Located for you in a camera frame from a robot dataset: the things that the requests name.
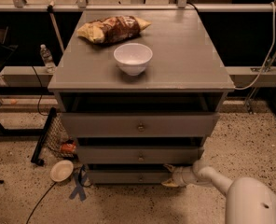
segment terrazzo floor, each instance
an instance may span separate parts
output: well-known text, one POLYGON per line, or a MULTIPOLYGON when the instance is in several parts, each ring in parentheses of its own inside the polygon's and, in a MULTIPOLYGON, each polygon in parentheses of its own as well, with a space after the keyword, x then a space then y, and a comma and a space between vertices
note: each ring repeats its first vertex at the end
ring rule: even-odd
MULTIPOLYGON (((40 128, 46 117, 29 110, 1 107, 8 128, 40 128)), ((276 116, 264 102, 249 115, 240 101, 226 101, 213 134, 205 143, 205 158, 231 179, 251 176, 276 193, 276 116)), ((0 223, 26 223, 35 205, 51 187, 52 166, 59 160, 43 148, 43 167, 30 162, 35 138, 0 138, 0 223)), ((75 167, 81 163, 74 161, 75 167)), ((106 185, 84 188, 86 199, 70 199, 76 182, 55 185, 37 206, 29 223, 188 223, 221 224, 225 198, 214 188, 190 185, 106 185)))

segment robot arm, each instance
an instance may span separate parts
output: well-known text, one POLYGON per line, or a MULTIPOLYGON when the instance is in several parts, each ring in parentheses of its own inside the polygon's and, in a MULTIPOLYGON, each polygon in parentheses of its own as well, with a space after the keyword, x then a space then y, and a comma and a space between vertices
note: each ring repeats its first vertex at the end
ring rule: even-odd
POLYGON ((258 180, 242 177, 232 181, 204 160, 191 167, 165 166, 172 178, 163 182, 164 186, 194 184, 218 189, 226 197, 226 224, 276 224, 276 195, 258 180))

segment plastic water bottle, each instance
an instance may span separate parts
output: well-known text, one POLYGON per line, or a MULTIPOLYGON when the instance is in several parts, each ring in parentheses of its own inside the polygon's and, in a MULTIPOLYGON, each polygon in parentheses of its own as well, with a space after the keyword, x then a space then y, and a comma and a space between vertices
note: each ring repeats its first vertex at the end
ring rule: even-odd
POLYGON ((41 57, 43 59, 43 62, 47 68, 48 73, 54 73, 56 65, 53 61, 52 54, 48 48, 46 48, 45 44, 41 45, 41 51, 40 51, 41 57))

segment bottom drawer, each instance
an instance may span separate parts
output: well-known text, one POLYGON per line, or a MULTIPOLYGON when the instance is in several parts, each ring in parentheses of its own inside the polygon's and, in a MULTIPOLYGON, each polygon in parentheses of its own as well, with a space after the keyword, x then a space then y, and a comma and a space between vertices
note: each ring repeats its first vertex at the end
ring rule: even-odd
POLYGON ((162 165, 143 166, 95 165, 87 174, 91 184, 160 184, 172 176, 162 165))

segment white bowl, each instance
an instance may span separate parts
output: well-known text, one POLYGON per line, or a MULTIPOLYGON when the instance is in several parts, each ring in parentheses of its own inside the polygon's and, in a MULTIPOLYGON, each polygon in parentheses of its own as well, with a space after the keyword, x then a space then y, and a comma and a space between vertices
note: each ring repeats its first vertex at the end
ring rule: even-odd
POLYGON ((139 43, 127 43, 114 51, 118 67, 130 76, 142 73, 152 57, 152 50, 139 43))
POLYGON ((54 182, 63 182, 73 170, 74 165, 71 161, 59 161, 52 167, 50 177, 54 182))

